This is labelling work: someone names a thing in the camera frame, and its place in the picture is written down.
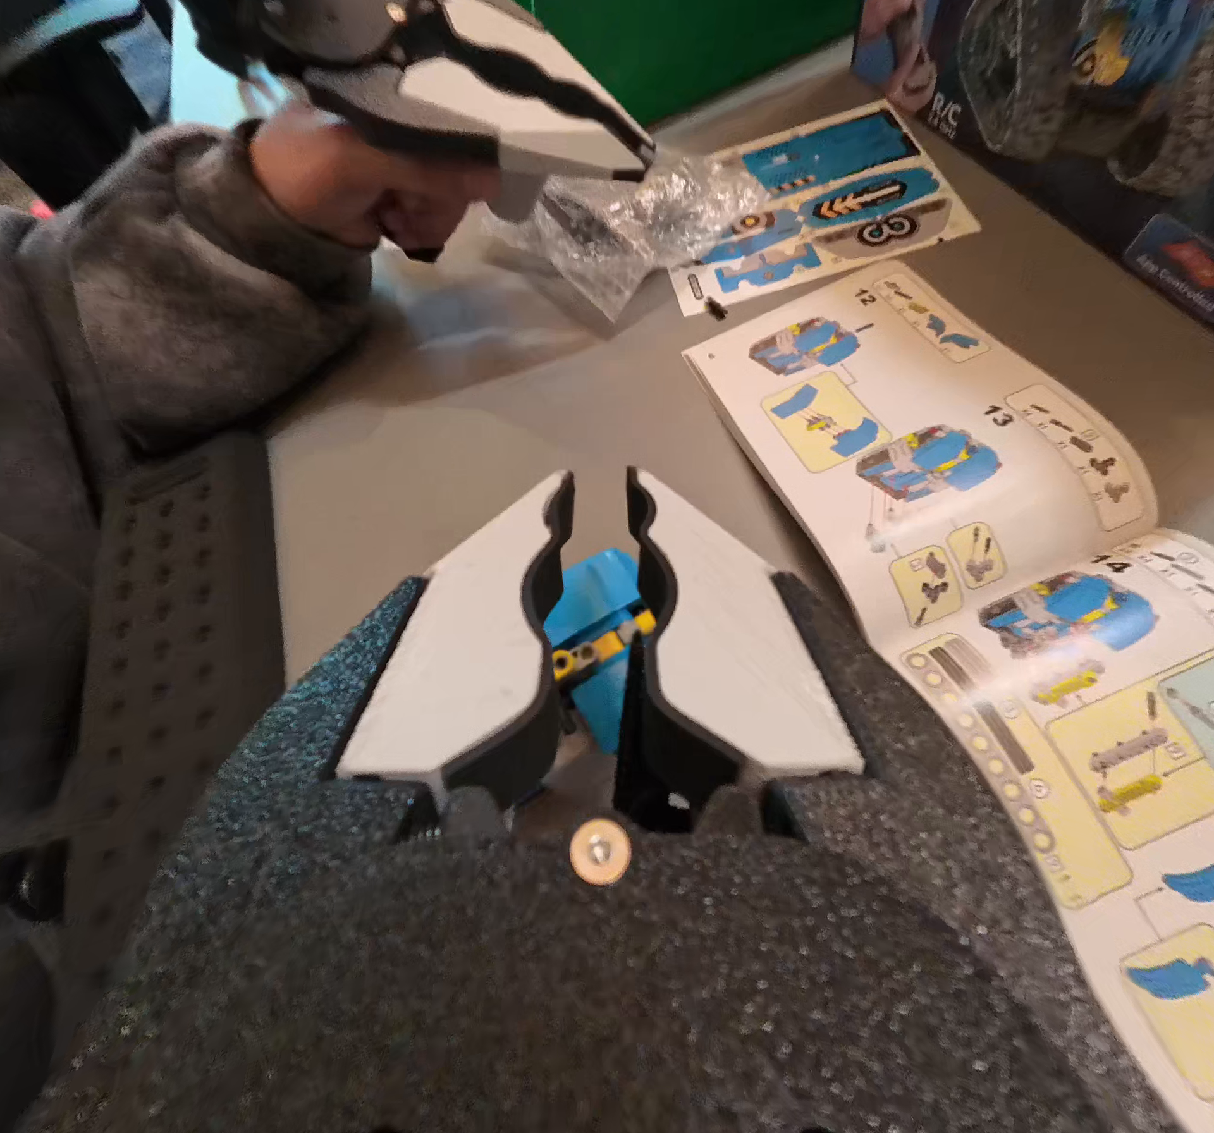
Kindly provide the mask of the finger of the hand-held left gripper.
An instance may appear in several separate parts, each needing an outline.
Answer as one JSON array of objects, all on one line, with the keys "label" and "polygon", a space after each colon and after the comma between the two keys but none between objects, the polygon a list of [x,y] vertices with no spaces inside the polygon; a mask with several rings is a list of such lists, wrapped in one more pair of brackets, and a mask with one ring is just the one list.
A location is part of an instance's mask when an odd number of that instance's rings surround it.
[{"label": "finger of the hand-held left gripper", "polygon": [[442,117],[452,132],[494,139],[498,163],[510,172],[645,176],[650,139],[613,99],[547,75],[540,75],[538,86],[556,101],[492,86],[453,60],[420,60],[402,73],[398,97]]},{"label": "finger of the hand-held left gripper", "polygon": [[466,66],[488,84],[516,93],[547,95],[555,103],[556,97],[538,86],[540,75],[547,75],[595,88],[613,99],[551,33],[533,20],[523,20],[488,0],[442,0],[441,12],[452,38],[446,58]]}]

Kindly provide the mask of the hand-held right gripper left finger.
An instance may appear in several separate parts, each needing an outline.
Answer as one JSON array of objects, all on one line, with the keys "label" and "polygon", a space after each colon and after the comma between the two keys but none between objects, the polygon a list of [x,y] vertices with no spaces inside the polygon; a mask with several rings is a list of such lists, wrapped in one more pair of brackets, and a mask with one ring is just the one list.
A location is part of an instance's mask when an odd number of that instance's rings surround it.
[{"label": "hand-held right gripper left finger", "polygon": [[439,807],[483,789],[509,809],[540,787],[562,730],[544,621],[573,494],[573,474],[551,472],[422,575],[347,722],[338,778],[420,785]]}]

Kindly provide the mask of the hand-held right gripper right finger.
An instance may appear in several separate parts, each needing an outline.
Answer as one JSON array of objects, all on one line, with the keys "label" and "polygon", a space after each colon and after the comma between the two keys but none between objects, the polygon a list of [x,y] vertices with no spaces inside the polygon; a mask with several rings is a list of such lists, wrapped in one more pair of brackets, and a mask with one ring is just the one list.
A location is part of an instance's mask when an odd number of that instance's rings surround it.
[{"label": "hand-held right gripper right finger", "polygon": [[626,469],[641,641],[637,748],[689,807],[722,787],[858,776],[865,757],[772,568],[641,467]]}]

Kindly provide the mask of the blue yellow toy brick model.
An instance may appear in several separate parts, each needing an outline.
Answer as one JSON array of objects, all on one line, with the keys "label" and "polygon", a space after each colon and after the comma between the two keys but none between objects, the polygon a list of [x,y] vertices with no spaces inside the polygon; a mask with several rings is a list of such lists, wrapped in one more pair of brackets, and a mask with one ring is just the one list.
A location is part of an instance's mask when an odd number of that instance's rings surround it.
[{"label": "blue yellow toy brick model", "polygon": [[562,594],[544,619],[553,682],[573,728],[608,756],[619,746],[632,641],[654,630],[637,588],[637,562],[606,548],[562,572]]}]

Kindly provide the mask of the person's left forearm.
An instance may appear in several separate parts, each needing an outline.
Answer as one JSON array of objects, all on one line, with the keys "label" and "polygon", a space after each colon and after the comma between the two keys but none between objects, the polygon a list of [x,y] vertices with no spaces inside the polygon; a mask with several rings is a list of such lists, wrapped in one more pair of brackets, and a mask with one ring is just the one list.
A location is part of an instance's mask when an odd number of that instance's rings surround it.
[{"label": "person's left forearm", "polygon": [[266,136],[262,119],[163,128],[38,228],[100,419],[133,456],[266,408],[365,323],[372,246],[284,215],[251,167]]}]

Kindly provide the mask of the grey desk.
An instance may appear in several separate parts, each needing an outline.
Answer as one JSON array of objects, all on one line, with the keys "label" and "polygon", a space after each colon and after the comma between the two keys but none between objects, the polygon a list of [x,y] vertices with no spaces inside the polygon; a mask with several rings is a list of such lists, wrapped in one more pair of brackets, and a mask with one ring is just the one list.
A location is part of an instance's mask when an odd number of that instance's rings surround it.
[{"label": "grey desk", "polygon": [[805,781],[808,833],[921,892],[1097,1079],[1132,1055],[1185,1094],[1176,1105],[1209,1107],[1211,329],[961,156],[945,169],[978,191],[987,233],[893,279],[946,290],[1024,347],[1044,371],[1013,373],[1014,388],[1059,375],[1057,404],[1094,410],[1117,447],[1138,443],[1145,463],[1127,452],[1130,472],[1158,476],[1162,507],[1197,526],[1191,538],[1154,524],[1147,487],[1145,516],[1092,564],[1092,527],[1048,509],[1044,483],[994,481],[998,507],[1025,511],[1027,575],[1095,573],[1158,614],[1143,641],[1108,654],[1092,695],[1033,702],[1020,678],[1066,658],[1000,662],[976,610],[906,629],[853,592],[842,476],[810,496],[816,533],[796,542],[794,511],[775,507],[678,355],[713,321],[676,321],[670,292],[648,285],[608,338],[553,274],[488,241],[466,242],[466,285],[453,257],[435,275],[378,257],[393,298],[376,329],[269,426],[286,671],[301,676],[321,629],[387,561],[435,559],[455,527],[553,467],[584,478],[573,553],[623,540],[613,492],[636,461],[825,597],[790,588],[878,776]]}]

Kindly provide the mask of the person's left hand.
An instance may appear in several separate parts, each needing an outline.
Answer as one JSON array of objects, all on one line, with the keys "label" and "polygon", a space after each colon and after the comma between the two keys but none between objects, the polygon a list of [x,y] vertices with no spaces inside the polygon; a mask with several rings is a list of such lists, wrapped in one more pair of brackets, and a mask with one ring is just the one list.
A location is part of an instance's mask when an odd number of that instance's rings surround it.
[{"label": "person's left hand", "polygon": [[301,104],[257,123],[247,158],[264,195],[301,228],[350,248],[385,239],[428,261],[501,183],[492,165],[376,149],[336,115]]}]

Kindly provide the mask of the clear plastic bag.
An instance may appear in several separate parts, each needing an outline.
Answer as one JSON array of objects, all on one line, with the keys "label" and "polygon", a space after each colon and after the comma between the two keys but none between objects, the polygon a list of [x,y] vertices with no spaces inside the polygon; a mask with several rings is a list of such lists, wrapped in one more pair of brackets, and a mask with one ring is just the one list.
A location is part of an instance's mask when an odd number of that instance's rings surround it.
[{"label": "clear plastic bag", "polygon": [[487,261],[612,331],[648,275],[705,255],[766,191],[739,160],[659,147],[643,182],[549,176],[521,220],[487,215]]}]

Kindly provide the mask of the white instruction booklet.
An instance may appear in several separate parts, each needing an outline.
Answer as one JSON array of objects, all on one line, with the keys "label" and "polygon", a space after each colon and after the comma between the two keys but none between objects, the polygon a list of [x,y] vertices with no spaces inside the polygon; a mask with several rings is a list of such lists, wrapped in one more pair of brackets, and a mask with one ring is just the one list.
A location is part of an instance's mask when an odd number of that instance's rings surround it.
[{"label": "white instruction booklet", "polygon": [[683,351],[862,632],[992,787],[1094,996],[1211,1129],[1211,546],[900,261]]}]

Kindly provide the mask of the black office chair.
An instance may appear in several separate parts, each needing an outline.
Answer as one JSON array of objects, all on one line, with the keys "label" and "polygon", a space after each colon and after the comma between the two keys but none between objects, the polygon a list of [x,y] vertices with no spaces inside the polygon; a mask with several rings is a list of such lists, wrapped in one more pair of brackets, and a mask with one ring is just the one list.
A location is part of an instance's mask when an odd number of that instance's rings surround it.
[{"label": "black office chair", "polygon": [[1,165],[47,207],[168,117],[170,0],[1,0]]}]

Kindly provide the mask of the printed paper sheet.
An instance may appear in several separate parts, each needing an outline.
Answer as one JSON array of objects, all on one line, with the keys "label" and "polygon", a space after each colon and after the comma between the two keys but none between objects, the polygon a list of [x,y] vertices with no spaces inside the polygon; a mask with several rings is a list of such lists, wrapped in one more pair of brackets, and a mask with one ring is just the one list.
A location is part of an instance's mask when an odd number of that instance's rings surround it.
[{"label": "printed paper sheet", "polygon": [[762,198],[669,272],[681,316],[729,309],[979,231],[886,101],[713,152]]}]

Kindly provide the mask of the black round knob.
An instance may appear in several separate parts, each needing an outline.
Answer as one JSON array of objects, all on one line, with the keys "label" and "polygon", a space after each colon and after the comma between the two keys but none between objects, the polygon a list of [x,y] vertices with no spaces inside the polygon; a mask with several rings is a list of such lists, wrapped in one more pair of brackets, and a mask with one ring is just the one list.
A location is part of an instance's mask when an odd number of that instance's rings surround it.
[{"label": "black round knob", "polygon": [[56,921],[63,912],[67,840],[58,838],[1,853],[1,908],[29,923]]}]

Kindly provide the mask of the dark blue toy kit box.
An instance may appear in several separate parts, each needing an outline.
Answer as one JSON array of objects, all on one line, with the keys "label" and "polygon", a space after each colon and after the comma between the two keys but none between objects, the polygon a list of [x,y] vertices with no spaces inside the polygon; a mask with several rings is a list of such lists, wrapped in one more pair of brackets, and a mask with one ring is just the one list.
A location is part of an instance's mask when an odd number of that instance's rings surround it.
[{"label": "dark blue toy kit box", "polygon": [[851,69],[1211,325],[1211,0],[862,0]]}]

